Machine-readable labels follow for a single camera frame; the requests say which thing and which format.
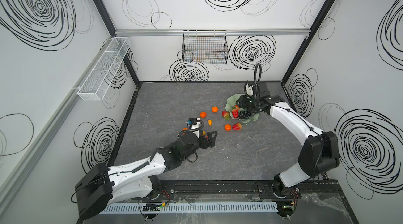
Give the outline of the dark fake grape bunch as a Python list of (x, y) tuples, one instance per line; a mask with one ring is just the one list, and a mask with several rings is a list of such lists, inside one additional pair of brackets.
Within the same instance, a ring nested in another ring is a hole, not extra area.
[(239, 111), (239, 117), (238, 118), (242, 119), (242, 120), (247, 120), (247, 119), (252, 118), (254, 115), (255, 115), (255, 113), (253, 111), (242, 110), (242, 111)]

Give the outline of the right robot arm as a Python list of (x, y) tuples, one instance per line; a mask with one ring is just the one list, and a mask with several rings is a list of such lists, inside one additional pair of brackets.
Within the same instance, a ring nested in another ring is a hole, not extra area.
[(236, 105), (255, 113), (269, 114), (282, 123), (302, 145), (296, 164), (274, 177), (272, 189), (278, 198), (287, 197), (296, 185), (340, 165), (337, 135), (315, 127), (280, 96), (272, 96), (265, 82), (246, 82), (244, 94), (236, 101)]

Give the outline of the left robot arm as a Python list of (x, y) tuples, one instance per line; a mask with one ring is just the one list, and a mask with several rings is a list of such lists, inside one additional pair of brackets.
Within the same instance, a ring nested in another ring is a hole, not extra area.
[(94, 166), (75, 186), (79, 220), (90, 219), (113, 203), (156, 198), (162, 191), (158, 175), (181, 166), (198, 149), (214, 147), (217, 135), (217, 131), (181, 133), (149, 158), (120, 166)]

